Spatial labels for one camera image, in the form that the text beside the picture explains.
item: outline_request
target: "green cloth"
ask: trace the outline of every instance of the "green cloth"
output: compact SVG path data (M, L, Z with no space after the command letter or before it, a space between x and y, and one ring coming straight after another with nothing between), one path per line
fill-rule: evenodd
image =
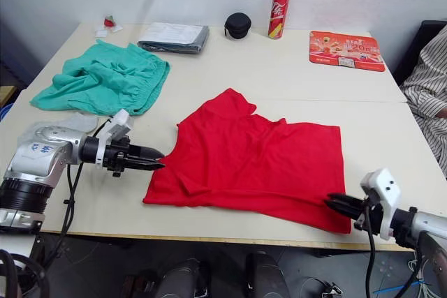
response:
M84 110L112 115L147 111L158 98L169 63L129 43L97 40L81 57L69 59L53 84L31 100L42 110Z

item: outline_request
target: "striped shirt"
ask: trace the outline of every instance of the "striped shirt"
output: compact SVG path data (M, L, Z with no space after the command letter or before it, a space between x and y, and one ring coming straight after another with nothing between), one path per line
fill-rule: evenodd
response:
M421 51L418 65L401 86L413 115L447 177L447 26Z

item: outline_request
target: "red t-shirt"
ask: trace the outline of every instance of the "red t-shirt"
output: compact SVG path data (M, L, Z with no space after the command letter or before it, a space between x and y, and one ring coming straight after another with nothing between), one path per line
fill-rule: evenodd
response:
M323 202L344 193L339 127L272 122L255 109L232 89L200 106L178 125L143 202L257 211L349 233L350 219Z

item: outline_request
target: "floor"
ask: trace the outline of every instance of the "floor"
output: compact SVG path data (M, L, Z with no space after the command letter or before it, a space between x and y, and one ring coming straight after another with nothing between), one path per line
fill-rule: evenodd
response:
M45 245L56 241L52 234L44 235ZM334 282L344 291L343 298L365 297L365 272L368 253L321 257L315 250L282 246L248 244L218 244L187 241L116 239L106 243L68 237L64 253L48 271L51 297L119 297L127 274L152 269L163 275L170 267L187 258L207 260L212 268L213 298L243 297L243 266L248 253L264 251L282 268L291 297L298 298L300 288L309 277ZM407 262L413 253L379 252L372 272L372 291L402 285L409 277ZM425 280L434 282L430 267ZM301 298L320 297L320 284L308 281ZM38 297L37 291L30 297ZM394 297L397 291L373 297ZM416 297L413 287L404 297Z

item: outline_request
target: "red soda can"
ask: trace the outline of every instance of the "red soda can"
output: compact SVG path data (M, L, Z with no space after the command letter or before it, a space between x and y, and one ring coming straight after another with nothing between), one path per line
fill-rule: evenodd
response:
M270 14L269 38L281 38L286 23L288 0L273 0Z

